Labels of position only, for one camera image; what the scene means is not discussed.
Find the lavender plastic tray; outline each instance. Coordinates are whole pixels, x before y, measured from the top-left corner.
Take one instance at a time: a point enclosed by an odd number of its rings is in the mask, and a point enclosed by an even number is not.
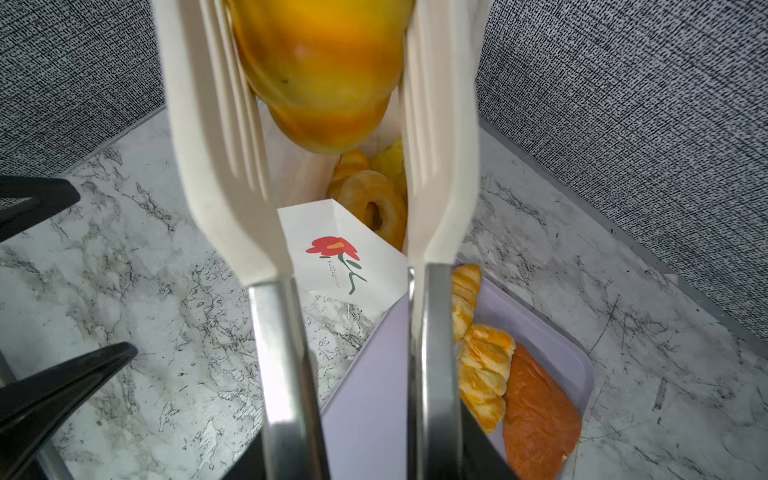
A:
[[[594,390],[587,355],[492,282],[483,279],[475,322],[511,334],[568,394],[582,417]],[[323,410],[335,480],[406,477],[408,300],[386,314]],[[506,458],[501,423],[488,436]]]

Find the tongs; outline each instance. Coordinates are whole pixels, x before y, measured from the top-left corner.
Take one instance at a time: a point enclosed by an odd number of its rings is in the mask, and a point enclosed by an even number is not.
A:
[[[328,478],[293,266],[227,9],[222,0],[156,0],[154,12],[187,201],[250,295],[267,476]],[[478,192],[468,38],[463,2],[417,0],[400,88],[409,185],[410,478],[457,478],[461,467],[451,271]]]

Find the black plastic object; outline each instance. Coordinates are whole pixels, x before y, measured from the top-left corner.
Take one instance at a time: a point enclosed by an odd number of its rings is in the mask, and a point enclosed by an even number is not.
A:
[[[0,242],[53,217],[80,200],[61,178],[0,177],[0,198],[23,198],[0,210]]]
[[[43,442],[135,356],[136,347],[118,343],[0,389],[0,479],[20,475]]]
[[[477,421],[462,403],[462,478],[479,480],[493,478],[499,480],[519,480],[509,468],[507,462],[496,452],[488,437],[480,429]],[[259,432],[237,462],[224,475],[222,480],[266,480],[264,454],[261,449]]]

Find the gray fabric wall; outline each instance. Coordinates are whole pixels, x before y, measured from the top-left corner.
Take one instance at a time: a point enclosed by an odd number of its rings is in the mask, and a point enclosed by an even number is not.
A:
[[[768,2],[496,0],[480,113],[768,340]]]
[[[496,0],[481,115],[768,340],[768,2]],[[0,2],[0,174],[163,103],[148,0]]]

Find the marble surface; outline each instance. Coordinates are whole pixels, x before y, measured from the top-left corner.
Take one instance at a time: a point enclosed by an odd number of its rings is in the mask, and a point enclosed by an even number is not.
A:
[[[562,478],[765,478],[768,362],[485,132],[462,254],[588,352]],[[75,478],[219,478],[261,425],[247,298],[194,226],[161,112],[68,179],[82,200],[0,245],[19,376],[129,340],[138,357],[55,435]],[[302,292],[333,388],[382,317]]]

